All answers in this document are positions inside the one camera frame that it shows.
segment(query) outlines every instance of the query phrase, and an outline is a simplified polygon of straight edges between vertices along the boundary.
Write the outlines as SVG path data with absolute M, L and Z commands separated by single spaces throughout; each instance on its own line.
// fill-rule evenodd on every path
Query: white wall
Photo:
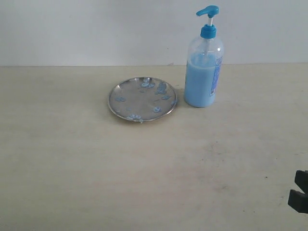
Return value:
M 0 65 L 185 64 L 208 4 L 225 64 L 308 62 L 307 0 L 1 0 Z

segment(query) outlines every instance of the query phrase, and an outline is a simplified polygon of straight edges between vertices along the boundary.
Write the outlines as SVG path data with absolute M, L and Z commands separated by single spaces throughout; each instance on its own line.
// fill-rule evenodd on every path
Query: blue pump head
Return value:
M 196 15 L 201 16 L 207 14 L 208 16 L 208 24 L 201 29 L 200 36 L 204 39 L 212 39 L 216 36 L 216 27 L 213 25 L 213 17 L 214 15 L 219 13 L 218 6 L 207 6 L 203 10 L 200 10 L 196 13 Z

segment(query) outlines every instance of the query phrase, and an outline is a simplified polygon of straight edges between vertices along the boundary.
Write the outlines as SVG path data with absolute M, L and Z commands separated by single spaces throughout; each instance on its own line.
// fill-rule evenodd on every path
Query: bottle label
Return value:
M 222 57 L 220 57 L 219 59 L 216 60 L 214 78 L 213 78 L 212 89 L 211 89 L 210 95 L 214 95 L 215 92 L 216 92 L 221 62 L 222 62 Z

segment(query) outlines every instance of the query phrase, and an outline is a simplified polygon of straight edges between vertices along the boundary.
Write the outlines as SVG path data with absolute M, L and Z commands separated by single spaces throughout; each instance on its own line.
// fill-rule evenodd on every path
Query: plate rim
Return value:
M 122 82 L 116 84 L 116 85 L 111 89 L 111 91 L 110 91 L 109 94 L 108 94 L 108 107 L 109 107 L 110 111 L 111 111 L 114 115 L 116 115 L 117 117 L 119 117 L 119 118 L 121 118 L 121 119 L 124 119 L 124 120 L 126 120 L 126 121 L 139 122 L 139 123 L 141 122 L 139 119 L 127 119 L 126 117 L 119 115 L 119 114 L 111 107 L 111 105 L 110 105 L 110 97 L 111 97 L 112 92 L 114 92 L 115 88 L 116 88 L 117 86 L 119 86 L 119 85 L 121 85 L 121 84 L 127 82 L 127 81 L 130 81 L 130 80 L 133 80 L 133 79 L 137 79 L 137 78 L 152 78 L 152 79 L 155 79 L 155 80 L 158 80 L 158 81 L 161 81 L 161 82 L 164 82 L 164 83 L 168 84 L 168 85 L 170 86 L 170 88 L 173 90 L 174 94 L 175 94 L 175 101 L 176 101 L 175 104 L 171 107 L 171 109 L 170 109 L 168 112 L 162 114 L 161 116 L 155 117 L 155 118 L 153 118 L 153 119 L 145 119 L 145 120 L 142 120 L 142 122 L 149 122 L 149 121 L 153 121 L 153 120 L 160 119 L 160 118 L 162 118 L 162 117 L 164 117 L 164 116 L 170 114 L 170 113 L 175 109 L 175 107 L 176 107 L 176 105 L 177 105 L 177 103 L 178 103 L 178 95 L 177 95 L 177 92 L 176 92 L 175 88 L 174 88 L 171 84 L 169 84 L 168 82 L 166 82 L 166 81 L 164 81 L 164 80 L 161 80 L 161 79 L 159 79 L 159 78 L 148 77 L 148 76 L 141 76 L 141 77 L 128 78 L 128 79 L 126 79 L 126 80 L 124 80 L 124 81 L 122 81 Z

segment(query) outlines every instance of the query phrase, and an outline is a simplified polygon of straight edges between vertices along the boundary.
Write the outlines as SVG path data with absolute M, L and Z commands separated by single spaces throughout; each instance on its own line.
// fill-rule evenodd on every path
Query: blue liquid soap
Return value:
M 215 100 L 216 58 L 212 54 L 195 54 L 187 62 L 185 101 L 194 107 L 207 107 Z

